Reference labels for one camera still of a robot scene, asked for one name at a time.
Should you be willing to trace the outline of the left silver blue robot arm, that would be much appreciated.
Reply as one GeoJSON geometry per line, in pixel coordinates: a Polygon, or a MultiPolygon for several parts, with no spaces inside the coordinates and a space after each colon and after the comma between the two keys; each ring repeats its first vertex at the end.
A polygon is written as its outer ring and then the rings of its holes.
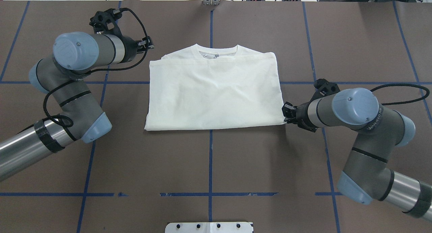
{"type": "Polygon", "coordinates": [[[112,33],[71,32],[58,36],[53,53],[31,68],[29,80],[45,93],[45,118],[1,143],[1,181],[65,149],[74,141],[90,143],[111,128],[84,82],[103,66],[126,63],[153,49],[149,36],[135,41],[112,33]]]}

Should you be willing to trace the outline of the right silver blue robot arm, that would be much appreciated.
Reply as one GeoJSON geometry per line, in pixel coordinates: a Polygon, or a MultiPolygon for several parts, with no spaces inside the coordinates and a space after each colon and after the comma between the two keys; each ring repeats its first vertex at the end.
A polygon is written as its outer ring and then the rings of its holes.
{"type": "Polygon", "coordinates": [[[285,122],[315,132],[347,127],[357,133],[337,188],[360,204],[384,201],[413,218],[431,221],[431,185],[388,168],[394,148],[415,136],[415,124],[381,104],[365,88],[340,90],[335,84],[317,88],[309,102],[282,107],[285,122]]]}

